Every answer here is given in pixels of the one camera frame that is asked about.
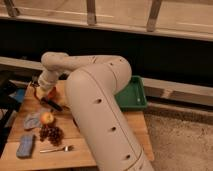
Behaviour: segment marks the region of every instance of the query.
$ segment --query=green tray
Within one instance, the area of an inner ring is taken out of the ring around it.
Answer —
[[[132,76],[129,84],[118,94],[115,99],[123,111],[142,110],[147,107],[146,96],[140,76]]]

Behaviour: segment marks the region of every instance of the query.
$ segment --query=apple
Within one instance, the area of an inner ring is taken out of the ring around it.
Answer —
[[[43,125],[49,125],[49,124],[53,123],[54,120],[55,120],[55,117],[51,112],[44,112],[40,116],[40,122]]]

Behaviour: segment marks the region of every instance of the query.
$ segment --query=food item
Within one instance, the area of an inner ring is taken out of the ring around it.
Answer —
[[[44,112],[40,116],[40,121],[44,125],[52,124],[54,120],[55,120],[55,117],[51,112]]]
[[[61,144],[63,131],[57,126],[43,125],[39,131],[39,135],[40,141],[44,141],[46,138],[48,138],[52,145],[58,146]]]

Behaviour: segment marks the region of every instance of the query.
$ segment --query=bunch of grapes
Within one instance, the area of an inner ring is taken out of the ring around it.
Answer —
[[[44,141],[46,138],[54,146],[61,144],[63,138],[62,130],[57,126],[43,125],[39,131],[40,141]]]

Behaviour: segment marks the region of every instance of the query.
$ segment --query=floor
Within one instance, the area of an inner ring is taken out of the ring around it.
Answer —
[[[213,170],[213,125],[153,115],[149,111],[145,119],[155,155],[155,171]]]

